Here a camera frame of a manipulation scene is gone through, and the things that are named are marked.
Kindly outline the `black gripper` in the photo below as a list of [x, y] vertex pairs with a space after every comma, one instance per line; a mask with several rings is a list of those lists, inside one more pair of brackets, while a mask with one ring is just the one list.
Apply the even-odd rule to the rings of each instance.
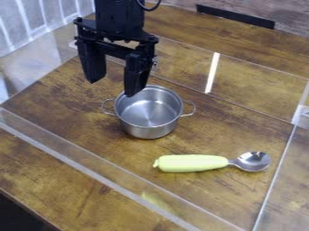
[[147, 84], [157, 38], [143, 30], [144, 0], [93, 0], [94, 19], [77, 17], [74, 37], [84, 76], [94, 83], [105, 76], [105, 54], [125, 56], [124, 94], [132, 97]]

